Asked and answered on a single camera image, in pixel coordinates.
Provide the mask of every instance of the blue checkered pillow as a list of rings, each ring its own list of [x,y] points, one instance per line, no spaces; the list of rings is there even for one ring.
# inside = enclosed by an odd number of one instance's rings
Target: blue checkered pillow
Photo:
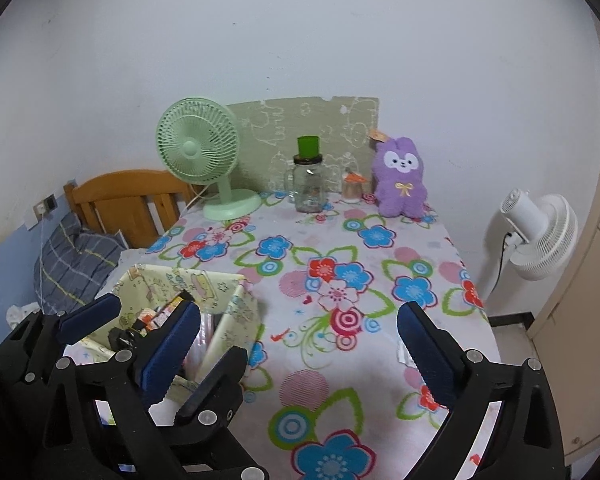
[[[115,236],[83,229],[75,213],[66,215],[34,266],[34,290],[42,311],[71,312],[93,301],[123,250]]]

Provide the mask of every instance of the fan stand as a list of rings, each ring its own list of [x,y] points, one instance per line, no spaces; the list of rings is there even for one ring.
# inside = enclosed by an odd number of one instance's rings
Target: fan stand
[[[213,221],[233,220],[256,211],[262,205],[260,196],[251,189],[231,189],[229,177],[218,179],[218,195],[202,208],[205,218]]]

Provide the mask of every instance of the plush toy face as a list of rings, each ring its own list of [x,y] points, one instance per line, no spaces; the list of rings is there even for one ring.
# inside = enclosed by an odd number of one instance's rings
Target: plush toy face
[[[380,142],[377,150],[373,171],[379,181],[422,182],[424,165],[411,139],[400,137]]]

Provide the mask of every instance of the blue wall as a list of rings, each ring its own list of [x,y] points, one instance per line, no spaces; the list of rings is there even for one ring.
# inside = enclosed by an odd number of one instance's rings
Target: blue wall
[[[58,198],[58,208],[44,222],[31,231],[22,225],[0,244],[0,343],[11,331],[6,320],[7,309],[36,301],[33,266],[40,256],[41,236],[46,242],[68,212],[69,205],[62,195]]]

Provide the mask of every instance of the fabric storage box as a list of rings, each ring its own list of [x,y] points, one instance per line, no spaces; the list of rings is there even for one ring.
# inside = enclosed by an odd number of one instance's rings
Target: fabric storage box
[[[131,327],[142,309],[155,310],[186,290],[193,296],[201,314],[224,316],[207,346],[194,383],[176,376],[171,384],[167,397],[184,402],[195,389],[195,383],[204,379],[229,348],[239,346],[251,352],[260,326],[258,303],[251,287],[251,282],[241,274],[135,264],[112,290],[122,304],[120,316],[80,343],[94,354],[96,360],[108,360],[114,354],[107,339],[112,328]]]

